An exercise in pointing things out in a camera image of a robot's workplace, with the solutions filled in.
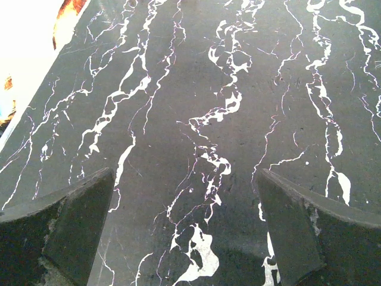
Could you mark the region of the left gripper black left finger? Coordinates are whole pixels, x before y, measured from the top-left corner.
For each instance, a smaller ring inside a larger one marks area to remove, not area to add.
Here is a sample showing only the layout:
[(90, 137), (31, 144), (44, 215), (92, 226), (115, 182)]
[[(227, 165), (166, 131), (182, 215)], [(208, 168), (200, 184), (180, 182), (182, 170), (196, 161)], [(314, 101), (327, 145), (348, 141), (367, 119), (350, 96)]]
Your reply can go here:
[(114, 182), (107, 167), (1, 210), (1, 285), (86, 285)]

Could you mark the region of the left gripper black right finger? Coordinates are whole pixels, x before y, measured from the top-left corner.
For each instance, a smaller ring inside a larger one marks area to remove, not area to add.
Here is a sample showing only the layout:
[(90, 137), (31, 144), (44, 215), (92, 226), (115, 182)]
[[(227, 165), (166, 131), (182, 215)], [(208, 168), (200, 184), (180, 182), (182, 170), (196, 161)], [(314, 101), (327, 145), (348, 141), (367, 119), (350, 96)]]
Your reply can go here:
[(256, 182), (282, 285), (380, 285), (380, 215), (267, 169)]

